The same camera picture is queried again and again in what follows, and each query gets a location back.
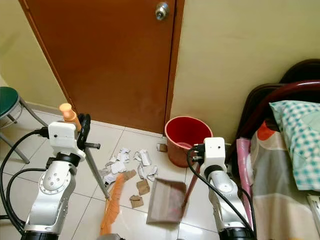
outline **orange broom bristles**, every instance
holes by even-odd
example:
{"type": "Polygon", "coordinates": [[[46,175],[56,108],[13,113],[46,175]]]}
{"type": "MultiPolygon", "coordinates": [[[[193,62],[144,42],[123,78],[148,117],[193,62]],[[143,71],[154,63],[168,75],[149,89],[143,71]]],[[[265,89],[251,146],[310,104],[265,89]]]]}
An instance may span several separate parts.
{"type": "Polygon", "coordinates": [[[100,236],[111,233],[111,224],[115,222],[120,211],[119,200],[124,184],[125,176],[123,174],[119,174],[110,191],[111,199],[106,199],[105,201],[104,216],[100,225],[100,236]]]}

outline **green checkered pillowcase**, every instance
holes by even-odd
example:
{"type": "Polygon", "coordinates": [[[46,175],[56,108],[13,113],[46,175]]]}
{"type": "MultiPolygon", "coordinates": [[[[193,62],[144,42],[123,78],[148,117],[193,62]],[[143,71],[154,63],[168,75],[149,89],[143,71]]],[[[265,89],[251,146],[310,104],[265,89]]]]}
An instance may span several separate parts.
{"type": "Polygon", "coordinates": [[[320,104],[306,101],[270,103],[292,160],[299,190],[320,190],[320,104]]]}

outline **dustpan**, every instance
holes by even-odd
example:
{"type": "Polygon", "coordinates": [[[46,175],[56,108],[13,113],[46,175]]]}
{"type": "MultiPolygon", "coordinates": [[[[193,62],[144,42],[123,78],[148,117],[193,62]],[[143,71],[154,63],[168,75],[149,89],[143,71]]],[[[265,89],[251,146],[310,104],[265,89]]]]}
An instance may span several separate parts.
{"type": "Polygon", "coordinates": [[[187,186],[184,182],[156,178],[146,223],[179,223],[184,215],[187,186]]]}

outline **bucket rim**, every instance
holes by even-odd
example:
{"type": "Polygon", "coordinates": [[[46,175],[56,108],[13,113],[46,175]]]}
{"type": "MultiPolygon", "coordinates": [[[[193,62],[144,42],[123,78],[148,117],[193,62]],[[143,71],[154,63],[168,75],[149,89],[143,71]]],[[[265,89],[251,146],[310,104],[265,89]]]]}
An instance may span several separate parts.
{"type": "Polygon", "coordinates": [[[177,119],[177,118],[189,118],[189,119],[197,120],[197,121],[201,122],[202,124],[204,124],[204,125],[209,129],[210,134],[211,134],[211,137],[214,136],[214,134],[213,134],[212,130],[210,129],[210,127],[209,127],[204,121],[201,121],[200,119],[198,119],[198,118],[196,118],[196,117],[193,117],[193,116],[176,116],[176,117],[174,117],[174,118],[171,118],[171,119],[165,124],[165,126],[164,126],[164,134],[165,134],[165,136],[166,136],[167,139],[169,139],[172,143],[174,143],[175,145],[179,146],[179,147],[182,148],[182,149],[189,150],[190,148],[189,148],[189,147],[185,147],[185,146],[183,146],[183,145],[180,145],[180,144],[176,143],[175,141],[173,141],[173,140],[168,136],[168,133],[167,133],[167,126],[168,126],[168,124],[169,124],[172,120],[177,119]]]}

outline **black cable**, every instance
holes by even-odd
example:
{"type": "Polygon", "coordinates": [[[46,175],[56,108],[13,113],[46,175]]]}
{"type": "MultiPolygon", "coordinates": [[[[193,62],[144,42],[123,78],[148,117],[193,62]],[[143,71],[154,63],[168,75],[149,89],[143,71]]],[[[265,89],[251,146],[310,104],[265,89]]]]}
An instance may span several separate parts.
{"type": "Polygon", "coordinates": [[[44,172],[46,171],[47,169],[46,168],[27,168],[27,169],[23,169],[23,170],[20,170],[18,172],[16,172],[10,179],[7,187],[6,187],[6,196],[5,196],[5,199],[6,199],[6,203],[7,203],[7,206],[8,206],[8,209],[9,211],[12,213],[13,217],[15,219],[18,220],[19,222],[19,225],[23,228],[26,224],[25,221],[22,221],[15,213],[15,211],[13,210],[12,208],[12,205],[11,205],[11,200],[10,200],[10,190],[11,190],[11,186],[12,186],[12,183],[14,182],[15,178],[22,174],[22,173],[25,173],[25,172],[30,172],[30,171],[35,171],[35,172],[44,172]]]}
{"type": "Polygon", "coordinates": [[[22,229],[22,227],[19,224],[19,220],[16,219],[13,215],[13,213],[9,210],[8,208],[8,204],[6,202],[6,198],[5,198],[5,190],[4,190],[4,184],[3,184],[3,175],[4,175],[4,169],[5,169],[5,165],[10,157],[10,155],[13,153],[13,151],[15,150],[15,148],[23,141],[25,140],[27,137],[34,135],[34,134],[40,134],[41,130],[34,130],[32,132],[27,133],[26,135],[24,135],[23,137],[21,137],[10,149],[10,151],[7,153],[7,155],[5,156],[4,160],[2,161],[2,164],[0,166],[0,196],[1,196],[1,201],[3,203],[4,209],[6,214],[8,214],[8,217],[11,221],[11,223],[13,224],[13,226],[18,230],[18,232],[23,235],[24,234],[24,230],[22,229]]]}
{"type": "Polygon", "coordinates": [[[196,175],[201,181],[203,181],[210,189],[212,189],[216,194],[219,195],[220,198],[222,198],[229,206],[230,208],[232,208],[232,210],[237,214],[237,216],[241,219],[241,221],[243,222],[243,224],[246,226],[246,228],[248,229],[248,231],[251,232],[251,234],[257,238],[257,234],[252,230],[250,224],[246,221],[246,219],[244,218],[244,216],[242,216],[242,214],[235,208],[235,206],[233,206],[233,204],[218,190],[216,189],[214,186],[212,186],[205,178],[203,178],[202,176],[200,176],[200,174],[198,174],[194,168],[191,166],[189,158],[190,158],[190,153],[192,151],[196,151],[198,150],[196,146],[190,148],[187,152],[187,156],[186,156],[186,161],[188,163],[188,166],[190,168],[190,170],[193,172],[194,175],[196,175]]]}
{"type": "Polygon", "coordinates": [[[9,219],[9,216],[8,215],[0,215],[0,220],[2,219],[9,219]]]}
{"type": "Polygon", "coordinates": [[[255,216],[255,210],[254,210],[254,204],[252,201],[252,198],[250,197],[249,193],[247,193],[246,190],[244,190],[242,187],[238,186],[238,189],[244,193],[246,198],[248,199],[250,209],[251,209],[251,218],[252,218],[252,225],[253,225],[253,231],[257,234],[257,225],[256,225],[256,216],[255,216]]]}

